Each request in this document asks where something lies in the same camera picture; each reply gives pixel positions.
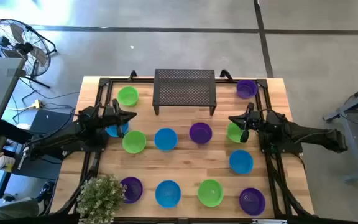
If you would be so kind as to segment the person's leg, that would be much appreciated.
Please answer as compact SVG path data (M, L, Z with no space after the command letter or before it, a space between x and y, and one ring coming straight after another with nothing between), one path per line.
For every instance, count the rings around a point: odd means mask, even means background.
M36 217L40 208L36 199L22 200L0 207L0 220Z

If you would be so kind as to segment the black computer tower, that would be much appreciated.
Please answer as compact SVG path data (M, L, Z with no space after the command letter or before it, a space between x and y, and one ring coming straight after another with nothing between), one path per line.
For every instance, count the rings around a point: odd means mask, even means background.
M69 114L38 110L29 131L33 133L49 133L59 128L68 118ZM17 149L17 162L12 170L15 175L55 180L60 173L62 166L60 159L48 155L36 159L25 159L21 164L21 168L17 169L21 157L22 152Z

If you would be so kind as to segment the person's foot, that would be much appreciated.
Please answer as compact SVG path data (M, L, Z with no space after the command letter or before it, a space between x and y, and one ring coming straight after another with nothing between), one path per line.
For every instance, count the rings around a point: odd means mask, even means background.
M42 186L41 191L37 197L39 215L43 215L50 205L53 196L54 185L54 182L48 181Z

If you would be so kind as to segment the green plastic mini bowl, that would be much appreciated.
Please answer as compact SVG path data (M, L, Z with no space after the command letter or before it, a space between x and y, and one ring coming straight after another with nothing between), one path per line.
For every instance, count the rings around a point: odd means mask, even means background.
M125 86L118 91L117 100L121 105L134 106L139 100L139 92L133 86Z
M129 131L122 140L123 149L131 154L142 152L146 144L146 136L141 131Z
M198 187L198 199L207 207L218 206L224 197L222 185L214 180L207 179L202 181Z
M235 123L230 123L227 126L227 137L236 143L245 143L248 141L249 135L243 136L244 130L239 128Z

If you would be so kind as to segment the purple plastic mini bowl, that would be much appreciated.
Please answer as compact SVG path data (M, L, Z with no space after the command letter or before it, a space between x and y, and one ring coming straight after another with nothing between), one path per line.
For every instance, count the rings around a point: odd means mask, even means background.
M189 135L193 142L197 144L206 144L211 140L213 131L206 123L195 123L191 126Z
M265 210L265 197L260 190L249 187L241 192L239 205L246 214L258 216Z
M143 185L137 177L126 177L121 180L121 184L126 187L124 203L136 203L141 198Z
M257 94L257 84L253 80L240 80L236 85L236 93L240 98L252 98Z

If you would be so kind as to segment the black aluminium rig frame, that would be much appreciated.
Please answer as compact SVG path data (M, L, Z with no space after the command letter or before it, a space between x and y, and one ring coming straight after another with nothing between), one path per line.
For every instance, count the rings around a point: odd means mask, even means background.
M93 106L107 95L116 96L125 86L139 91L139 101L132 108L137 116L129 127L143 132L147 145L141 153L129 154L120 139L110 138L101 155L100 174L113 174L118 179L134 176L144 187L138 202L122 206L117 221L158 218L167 222L251 221L251 216L239 205L239 195L248 187L259 189L265 197L266 206L260 219L274 218L275 208L284 208L281 195L271 196L266 158L260 150L258 135L251 133L245 144L227 138L228 117L243 113L248 103L236 95L235 80L218 78L217 107L213 115L207 107L191 106L163 106L156 115L152 106L154 85L149 77L135 77L131 82L126 77L84 77L76 107L82 110ZM195 123L211 127L213 136L208 143L197 144L191 140L189 130ZM178 144L171 151L161 151L154 144L154 136L162 128L171 128L178 136ZM229 157L236 150L247 151L253 157L254 167L249 174L237 174L229 167ZM223 187L223 200L216 207L207 207L198 199L198 187L207 179L214 179ZM155 190L164 180L173 180L180 186L181 199L176 207L163 208L155 199Z

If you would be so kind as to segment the white yellow container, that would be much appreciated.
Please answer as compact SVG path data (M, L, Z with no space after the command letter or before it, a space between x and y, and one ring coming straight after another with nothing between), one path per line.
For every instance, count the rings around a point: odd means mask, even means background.
M13 157L2 156L0 157L0 170L5 172L12 172L16 160Z

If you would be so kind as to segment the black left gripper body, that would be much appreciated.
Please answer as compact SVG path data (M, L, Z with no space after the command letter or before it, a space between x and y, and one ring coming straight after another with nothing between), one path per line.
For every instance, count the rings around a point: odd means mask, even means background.
M119 106L118 100L113 99L112 105L106 107L104 116L108 119L108 127L117 125L118 127L122 126L122 118L121 118L121 111L122 109ZM118 135L120 138L123 138L121 128L118 130Z

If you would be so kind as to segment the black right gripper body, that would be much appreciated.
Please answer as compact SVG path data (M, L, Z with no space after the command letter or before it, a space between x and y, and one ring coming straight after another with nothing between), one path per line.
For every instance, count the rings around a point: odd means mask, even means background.
M260 113L254 110L253 103L248 103L246 112L244 114L245 114L245 119L244 119L245 129L244 129L243 136L245 136L246 134L249 135L250 130L256 132L260 128Z

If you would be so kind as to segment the black floor fan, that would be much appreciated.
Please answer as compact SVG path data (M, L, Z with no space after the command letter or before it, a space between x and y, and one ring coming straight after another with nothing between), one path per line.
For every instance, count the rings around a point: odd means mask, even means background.
M56 52L56 45L32 26L15 19L0 19L0 57L24 60L24 77L29 81L49 87L37 77L49 69Z

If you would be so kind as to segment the blue plastic mini bowl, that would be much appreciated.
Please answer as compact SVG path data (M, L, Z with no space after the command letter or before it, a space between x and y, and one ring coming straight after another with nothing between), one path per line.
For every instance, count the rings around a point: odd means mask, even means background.
M229 157L229 167L237 174L249 174L254 167L253 157L244 150L233 151Z
M106 132L112 137L119 137L118 130L121 128L122 135L124 136L129 131L129 124L123 124L122 126L118 127L117 125L109 126L106 128Z
M156 132L154 144L161 151L171 151L178 144L178 136L173 129L162 128Z
M173 180L164 180L155 190L155 199L163 208L176 207L181 199L180 186Z

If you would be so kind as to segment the black perforated metal rack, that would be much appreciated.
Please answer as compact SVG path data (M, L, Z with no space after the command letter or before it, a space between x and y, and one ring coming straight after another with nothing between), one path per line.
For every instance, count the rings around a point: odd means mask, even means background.
M152 105L208 107L210 115L217 107L214 70L156 69Z

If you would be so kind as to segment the artificial potted plant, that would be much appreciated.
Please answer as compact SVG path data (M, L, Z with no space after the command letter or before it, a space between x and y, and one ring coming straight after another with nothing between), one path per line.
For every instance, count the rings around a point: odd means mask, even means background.
M76 211L86 224L110 223L126 197L126 186L113 175L87 180L77 197Z

